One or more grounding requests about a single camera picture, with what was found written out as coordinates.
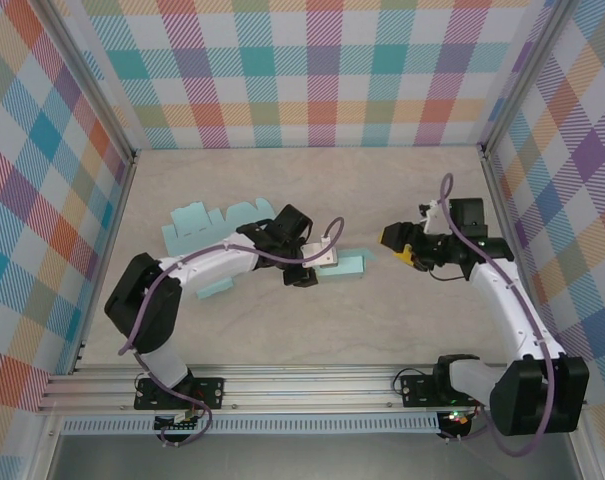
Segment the pale blue paper box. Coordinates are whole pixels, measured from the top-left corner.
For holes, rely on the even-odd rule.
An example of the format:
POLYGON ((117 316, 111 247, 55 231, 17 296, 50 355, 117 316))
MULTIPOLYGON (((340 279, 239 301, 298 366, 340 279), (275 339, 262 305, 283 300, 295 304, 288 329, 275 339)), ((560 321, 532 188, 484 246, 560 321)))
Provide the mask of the pale blue paper box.
POLYGON ((202 299, 231 287, 233 277, 254 269, 257 254, 225 247, 237 244, 253 248, 251 240, 238 234, 236 228, 272 219, 275 212, 267 200, 258 198, 226 211, 208 211, 203 203, 196 202, 172 211, 171 217, 173 223, 162 228, 168 256, 160 260, 160 266, 179 262, 169 276, 180 281, 184 298, 196 295, 202 299))
POLYGON ((336 265, 316 267, 315 271, 323 280, 361 277, 366 272, 367 263, 375 260, 375 255, 367 248, 344 249, 337 252, 336 265))

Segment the small circuit board with LED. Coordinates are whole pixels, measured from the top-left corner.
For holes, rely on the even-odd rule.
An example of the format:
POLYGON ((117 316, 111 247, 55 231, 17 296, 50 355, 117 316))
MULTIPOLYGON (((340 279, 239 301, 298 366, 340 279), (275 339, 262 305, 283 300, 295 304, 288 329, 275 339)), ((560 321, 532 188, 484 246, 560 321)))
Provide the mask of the small circuit board with LED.
POLYGON ((473 411, 452 410, 439 413, 440 429, 451 430, 470 427, 473 417, 473 411))

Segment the grey metal shelf plate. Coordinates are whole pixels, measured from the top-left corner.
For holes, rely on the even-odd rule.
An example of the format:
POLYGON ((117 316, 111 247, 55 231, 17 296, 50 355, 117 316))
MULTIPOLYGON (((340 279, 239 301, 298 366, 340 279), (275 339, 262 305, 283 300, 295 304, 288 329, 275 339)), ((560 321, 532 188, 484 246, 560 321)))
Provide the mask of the grey metal shelf plate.
POLYGON ((489 438, 211 435, 184 448, 153 436, 65 436, 48 480, 582 480, 567 440, 515 459, 489 438))

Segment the aluminium table side rail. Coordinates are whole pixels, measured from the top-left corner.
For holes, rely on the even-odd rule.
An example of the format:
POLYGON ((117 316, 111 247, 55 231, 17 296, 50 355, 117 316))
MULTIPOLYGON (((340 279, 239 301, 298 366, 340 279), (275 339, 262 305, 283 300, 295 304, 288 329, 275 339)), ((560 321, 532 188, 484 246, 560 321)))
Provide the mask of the aluminium table side rail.
POLYGON ((99 298, 106 278, 108 266, 113 254, 113 249, 116 243, 118 230, 120 228, 126 204, 130 195, 130 191, 133 185, 134 177, 137 170, 137 165, 142 151, 140 149, 133 153, 133 156, 128 160, 126 168, 126 176, 121 188, 120 195, 116 204, 116 209, 111 218, 109 229, 107 231, 108 236, 106 238, 105 248, 100 262, 98 263, 98 269, 96 271, 95 282, 91 291, 91 297, 87 306, 86 313, 82 317, 79 323, 77 336, 74 338, 71 350, 70 359, 67 362, 65 369, 66 375, 72 375, 75 372, 76 364, 82 359, 83 350, 86 346, 86 342, 90 333, 91 324, 99 306, 99 298))
POLYGON ((481 162, 481 166, 498 224, 514 259, 498 259, 497 267, 482 265, 475 268, 471 284, 482 293, 490 307, 508 359, 522 360, 527 356, 536 360, 546 356, 556 358, 563 349, 543 324, 528 295, 527 281, 521 274, 522 261, 515 228, 510 223, 494 168, 489 161, 486 164, 481 162))

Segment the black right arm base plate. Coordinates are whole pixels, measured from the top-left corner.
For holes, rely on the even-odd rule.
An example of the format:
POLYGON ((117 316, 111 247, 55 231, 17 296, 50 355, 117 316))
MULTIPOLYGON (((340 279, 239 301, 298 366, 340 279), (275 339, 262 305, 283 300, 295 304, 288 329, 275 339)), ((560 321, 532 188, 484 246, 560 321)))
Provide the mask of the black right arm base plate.
POLYGON ((466 394, 445 388, 432 375, 410 374, 399 377, 399 392, 405 408, 474 407, 479 402, 466 394))

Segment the long aluminium mounting rail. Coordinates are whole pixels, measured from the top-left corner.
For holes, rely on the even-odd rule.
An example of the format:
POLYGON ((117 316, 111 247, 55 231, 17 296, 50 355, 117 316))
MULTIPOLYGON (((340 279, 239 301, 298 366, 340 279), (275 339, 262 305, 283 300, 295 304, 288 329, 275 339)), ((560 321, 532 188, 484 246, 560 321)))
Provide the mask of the long aluminium mounting rail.
MULTIPOLYGON (((219 414, 380 413, 403 410, 391 388, 397 365, 192 365, 196 377, 225 379, 219 414)), ((79 365, 52 376, 40 400, 45 415, 133 414, 131 364, 79 365)))

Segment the aluminium frame post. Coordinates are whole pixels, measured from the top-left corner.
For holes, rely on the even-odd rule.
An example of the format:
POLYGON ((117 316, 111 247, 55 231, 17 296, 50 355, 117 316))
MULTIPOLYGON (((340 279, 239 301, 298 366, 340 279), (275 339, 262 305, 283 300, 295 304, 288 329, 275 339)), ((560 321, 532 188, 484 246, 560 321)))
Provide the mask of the aluminium frame post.
POLYGON ((537 79, 566 23, 580 0, 531 0, 513 37, 490 94, 478 134, 478 153, 486 164, 514 121, 533 82, 537 79))
POLYGON ((80 48, 66 27, 52 0, 28 0, 44 29, 60 51, 67 68, 85 94, 115 148, 129 164, 135 161, 136 149, 127 139, 120 122, 85 60, 80 48))

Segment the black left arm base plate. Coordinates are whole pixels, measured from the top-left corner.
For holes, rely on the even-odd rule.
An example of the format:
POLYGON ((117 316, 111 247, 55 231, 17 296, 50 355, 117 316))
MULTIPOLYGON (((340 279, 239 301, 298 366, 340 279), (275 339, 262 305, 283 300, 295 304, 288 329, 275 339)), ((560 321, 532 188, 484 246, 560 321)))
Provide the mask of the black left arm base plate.
MULTIPOLYGON (((193 407, 190 401, 167 393, 150 378, 139 379, 135 390, 133 403, 135 410, 186 410, 193 407)), ((221 408, 223 402, 224 379, 187 376, 173 390, 205 403, 211 410, 217 410, 221 408)))

